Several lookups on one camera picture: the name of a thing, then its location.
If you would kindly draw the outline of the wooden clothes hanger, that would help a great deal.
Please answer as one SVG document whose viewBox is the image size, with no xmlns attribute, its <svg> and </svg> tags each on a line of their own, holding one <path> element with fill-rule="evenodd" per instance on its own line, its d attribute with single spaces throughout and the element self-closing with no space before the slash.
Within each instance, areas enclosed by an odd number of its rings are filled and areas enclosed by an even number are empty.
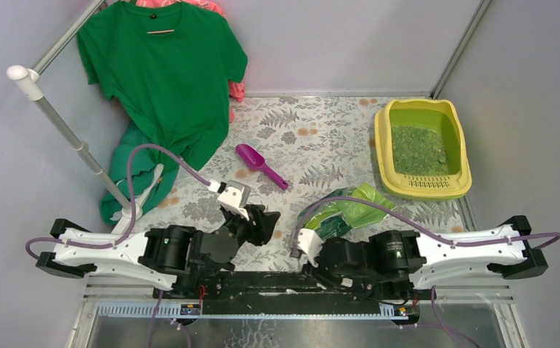
<svg viewBox="0 0 560 348">
<path fill-rule="evenodd" d="M 174 31 L 175 31 L 174 29 L 169 29 L 169 30 L 151 30 L 151 31 L 147 31 L 147 34 L 150 34 L 150 35 L 162 35 L 162 34 L 173 33 Z"/>
</svg>

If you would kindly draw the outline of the yellow green litter box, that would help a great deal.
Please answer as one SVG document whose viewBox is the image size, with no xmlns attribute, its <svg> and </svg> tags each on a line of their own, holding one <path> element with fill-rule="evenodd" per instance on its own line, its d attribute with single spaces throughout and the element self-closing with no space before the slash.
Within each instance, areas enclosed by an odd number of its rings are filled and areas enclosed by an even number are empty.
<svg viewBox="0 0 560 348">
<path fill-rule="evenodd" d="M 444 201 L 472 187 L 466 140 L 447 99 L 393 99 L 374 116 L 376 160 L 393 196 Z"/>
</svg>

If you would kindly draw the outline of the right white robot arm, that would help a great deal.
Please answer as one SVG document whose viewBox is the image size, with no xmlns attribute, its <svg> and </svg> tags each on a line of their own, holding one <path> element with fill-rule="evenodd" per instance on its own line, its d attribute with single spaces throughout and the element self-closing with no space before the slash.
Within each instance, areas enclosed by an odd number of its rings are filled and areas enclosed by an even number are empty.
<svg viewBox="0 0 560 348">
<path fill-rule="evenodd" d="M 496 277 L 519 280 L 548 269 L 542 249 L 530 246 L 531 227 L 523 215 L 486 231 L 458 233 L 445 244 L 417 231 L 385 231 L 367 241 L 323 240 L 306 228 L 297 249 L 307 257 L 303 270 L 328 287 L 381 289 L 400 299 L 458 279 Z"/>
</svg>

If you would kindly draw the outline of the green t-shirt on hanger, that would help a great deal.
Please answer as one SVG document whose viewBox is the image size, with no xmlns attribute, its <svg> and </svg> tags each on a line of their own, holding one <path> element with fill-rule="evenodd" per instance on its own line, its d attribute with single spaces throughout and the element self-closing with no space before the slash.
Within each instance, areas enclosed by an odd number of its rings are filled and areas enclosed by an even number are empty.
<svg viewBox="0 0 560 348">
<path fill-rule="evenodd" d="M 186 3 L 118 1 L 92 15 L 76 41 L 89 83 L 118 99 L 153 144 L 198 170 L 226 139 L 228 81 L 242 81 L 248 58 L 225 18 Z"/>
</svg>

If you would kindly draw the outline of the green cat litter bag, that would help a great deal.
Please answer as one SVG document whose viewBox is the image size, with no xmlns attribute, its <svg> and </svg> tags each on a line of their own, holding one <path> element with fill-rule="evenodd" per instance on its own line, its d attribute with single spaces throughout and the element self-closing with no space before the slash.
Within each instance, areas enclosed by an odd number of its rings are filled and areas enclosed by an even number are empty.
<svg viewBox="0 0 560 348">
<path fill-rule="evenodd" d="M 396 208 L 393 202 L 369 183 L 336 189 L 326 195 L 326 198 L 337 196 L 362 199 L 389 210 Z M 321 239 L 327 240 L 334 237 L 343 237 L 354 229 L 380 223 L 386 217 L 386 212 L 376 208 L 352 201 L 337 200 L 312 209 L 304 226 L 315 231 Z"/>
</svg>

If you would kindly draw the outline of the pink garment behind shirt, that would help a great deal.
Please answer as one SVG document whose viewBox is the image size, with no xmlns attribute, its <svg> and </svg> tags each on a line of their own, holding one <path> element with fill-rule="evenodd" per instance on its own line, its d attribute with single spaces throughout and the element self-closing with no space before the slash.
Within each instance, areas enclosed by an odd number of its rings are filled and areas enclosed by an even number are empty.
<svg viewBox="0 0 560 348">
<path fill-rule="evenodd" d="M 214 12 L 223 18 L 226 17 L 226 13 L 223 11 L 223 9 L 214 1 L 136 0 L 136 1 L 131 1 L 131 3 L 139 7 L 154 8 L 154 9 L 168 7 L 175 3 L 186 3 L 208 12 Z M 246 88 L 243 82 L 237 83 L 232 80 L 228 81 L 228 96 L 230 99 L 233 99 L 237 103 L 242 103 L 245 98 L 245 92 L 246 92 Z"/>
</svg>

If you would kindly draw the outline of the white clothes rack pole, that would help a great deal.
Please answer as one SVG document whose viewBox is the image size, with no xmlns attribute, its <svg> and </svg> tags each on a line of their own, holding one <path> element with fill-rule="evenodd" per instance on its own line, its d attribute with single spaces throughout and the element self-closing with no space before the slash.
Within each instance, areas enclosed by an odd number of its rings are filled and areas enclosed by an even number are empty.
<svg viewBox="0 0 560 348">
<path fill-rule="evenodd" d="M 119 188 L 111 181 L 108 174 L 94 159 L 88 149 L 88 144 L 82 142 L 68 127 L 65 121 L 59 116 L 55 108 L 47 101 L 43 92 L 37 85 L 39 74 L 21 65 L 12 65 L 7 69 L 7 77 L 13 81 L 17 87 L 34 102 L 36 106 L 45 114 L 52 125 L 61 133 L 71 148 L 78 153 L 78 156 L 86 163 L 88 168 L 101 179 L 105 188 L 118 200 L 122 206 L 120 219 L 113 228 L 113 234 L 122 234 L 130 230 L 129 225 L 136 222 L 142 215 L 142 207 L 148 199 L 150 191 L 159 182 L 163 166 L 157 165 L 154 168 L 152 183 L 146 187 L 140 195 L 134 199 L 127 198 Z"/>
</svg>

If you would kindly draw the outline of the magenta plastic scoop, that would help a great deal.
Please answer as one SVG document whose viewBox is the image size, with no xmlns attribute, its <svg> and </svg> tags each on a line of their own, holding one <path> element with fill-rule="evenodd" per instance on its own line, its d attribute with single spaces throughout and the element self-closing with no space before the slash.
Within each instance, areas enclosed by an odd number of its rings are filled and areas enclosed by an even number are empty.
<svg viewBox="0 0 560 348">
<path fill-rule="evenodd" d="M 287 190 L 289 188 L 289 184 L 267 165 L 263 155 L 250 145 L 238 144 L 235 150 L 249 169 L 263 173 L 282 190 Z"/>
</svg>

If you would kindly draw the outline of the floral patterned mat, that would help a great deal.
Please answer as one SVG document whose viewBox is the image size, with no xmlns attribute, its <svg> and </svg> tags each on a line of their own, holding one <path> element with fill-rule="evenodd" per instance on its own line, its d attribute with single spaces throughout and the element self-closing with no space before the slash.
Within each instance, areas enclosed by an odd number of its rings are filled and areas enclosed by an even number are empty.
<svg viewBox="0 0 560 348">
<path fill-rule="evenodd" d="M 281 218 L 265 246 L 244 244 L 237 271 L 297 271 L 289 256 L 299 213 L 335 189 L 368 183 L 395 204 L 394 211 L 435 233 L 475 230 L 457 201 L 418 202 L 388 194 L 376 163 L 374 116 L 397 97 L 248 98 L 233 106 L 236 120 L 226 140 L 199 171 L 205 178 L 235 180 L 251 187 L 249 202 L 279 211 Z M 248 144 L 289 183 L 281 190 L 250 170 L 235 146 Z M 169 195 L 137 221 L 133 234 L 169 225 L 210 232 L 224 221 L 216 195 L 183 170 Z"/>
</svg>

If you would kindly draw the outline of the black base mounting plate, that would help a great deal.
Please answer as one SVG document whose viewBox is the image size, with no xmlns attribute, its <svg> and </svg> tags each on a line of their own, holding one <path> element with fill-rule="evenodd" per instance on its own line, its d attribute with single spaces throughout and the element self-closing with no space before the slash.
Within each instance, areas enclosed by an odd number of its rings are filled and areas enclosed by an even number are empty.
<svg viewBox="0 0 560 348">
<path fill-rule="evenodd" d="M 352 287 L 324 286 L 303 273 L 288 272 L 221 272 L 198 278 L 195 284 L 176 285 L 168 291 L 154 289 L 154 299 L 174 302 L 194 302 L 200 307 L 206 303 L 239 303 L 278 309 L 286 307 L 294 312 L 298 305 L 307 309 L 332 308 L 334 305 L 376 302 L 386 305 L 419 307 L 434 299 L 430 290 L 413 290 L 399 283 L 377 283 L 359 279 Z"/>
</svg>

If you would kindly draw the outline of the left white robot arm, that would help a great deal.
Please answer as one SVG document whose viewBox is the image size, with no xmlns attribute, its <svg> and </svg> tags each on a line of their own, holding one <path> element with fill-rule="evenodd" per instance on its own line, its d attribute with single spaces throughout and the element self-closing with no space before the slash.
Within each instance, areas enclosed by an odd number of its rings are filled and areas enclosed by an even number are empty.
<svg viewBox="0 0 560 348">
<path fill-rule="evenodd" d="M 193 295 L 203 278 L 232 271 L 245 243 L 261 247 L 273 235 L 280 212 L 268 212 L 261 204 L 245 207 L 250 218 L 222 210 L 224 223 L 212 232 L 191 226 L 169 225 L 130 235 L 117 243 L 116 236 L 89 233 L 66 219 L 58 219 L 52 237 L 58 242 L 42 252 L 36 267 L 53 276 L 120 276 L 140 280 L 176 297 Z"/>
</svg>

